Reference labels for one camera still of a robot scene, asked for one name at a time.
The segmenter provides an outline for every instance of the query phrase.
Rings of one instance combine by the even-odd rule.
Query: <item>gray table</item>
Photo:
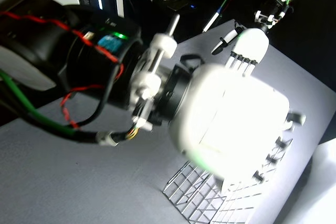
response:
[[[233,28],[225,23],[179,44],[182,54],[198,53],[207,62],[224,62],[230,52],[212,56],[218,38]],[[282,53],[269,47],[254,76],[282,93],[291,108],[307,115],[280,163],[268,197],[250,223],[272,223],[320,141],[335,110],[336,94]],[[59,101],[41,112],[62,121]],[[68,108],[87,117],[97,102],[78,95]],[[108,106],[87,129],[124,130],[129,113]],[[16,120],[0,128],[0,223],[186,223],[161,189],[184,164],[166,125],[116,148],[68,142]]]

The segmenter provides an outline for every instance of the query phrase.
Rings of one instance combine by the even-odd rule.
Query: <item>green led light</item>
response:
[[[113,33],[113,35],[120,38],[120,39],[128,39],[128,37],[126,35],[117,33],[116,31]]]

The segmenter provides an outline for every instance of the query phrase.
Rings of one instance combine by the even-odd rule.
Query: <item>wire basket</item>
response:
[[[248,223],[291,141],[273,148],[258,173],[262,182],[253,177],[221,192],[212,174],[187,162],[168,181],[163,194],[191,224]]]

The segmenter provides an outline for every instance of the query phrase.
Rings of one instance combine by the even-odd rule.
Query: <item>metal wire mesh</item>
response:
[[[191,224],[247,223],[287,148],[273,148],[259,170],[263,183],[252,178],[221,192],[212,174],[187,162],[168,181],[163,194]]]

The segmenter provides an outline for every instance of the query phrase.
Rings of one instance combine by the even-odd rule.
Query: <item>robotic arm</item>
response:
[[[52,0],[0,0],[1,103],[51,134],[109,146],[168,121],[173,143],[188,159],[220,178],[251,177],[275,140],[281,141],[281,131],[305,118],[289,111],[283,94],[250,76],[268,47],[259,28],[241,33],[225,66],[162,66],[161,59],[176,50],[172,36],[178,18],[146,48],[136,24],[100,9]],[[247,50],[251,36],[261,43]],[[61,107],[70,124],[41,115],[18,84],[40,91],[62,89]],[[100,102],[91,117],[73,122],[65,103],[82,90],[90,90]],[[107,102],[132,111],[129,129],[83,131],[80,127],[95,120]]]

